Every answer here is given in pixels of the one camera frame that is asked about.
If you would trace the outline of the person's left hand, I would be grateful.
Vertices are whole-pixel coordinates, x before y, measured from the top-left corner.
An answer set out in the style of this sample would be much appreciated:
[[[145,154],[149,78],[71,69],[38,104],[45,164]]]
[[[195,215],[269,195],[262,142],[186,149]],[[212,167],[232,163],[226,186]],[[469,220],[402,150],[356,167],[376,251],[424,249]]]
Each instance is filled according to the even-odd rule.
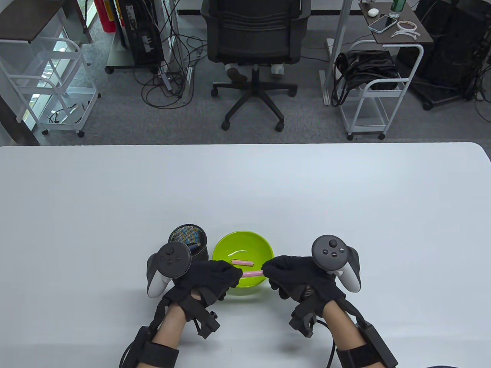
[[[206,308],[223,300],[228,289],[235,288],[243,271],[226,261],[199,261],[191,263],[188,271],[174,281],[164,294],[168,304],[177,304],[184,310],[186,320],[207,320]]]

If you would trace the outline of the person's right hand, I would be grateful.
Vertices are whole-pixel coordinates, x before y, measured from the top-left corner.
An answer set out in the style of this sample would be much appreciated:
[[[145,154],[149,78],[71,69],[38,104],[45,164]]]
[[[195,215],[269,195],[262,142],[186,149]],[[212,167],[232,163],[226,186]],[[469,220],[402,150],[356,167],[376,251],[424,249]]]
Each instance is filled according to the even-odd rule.
[[[263,264],[262,271],[283,300],[311,301],[323,310],[327,303],[346,297],[335,277],[319,268],[311,256],[276,256]]]

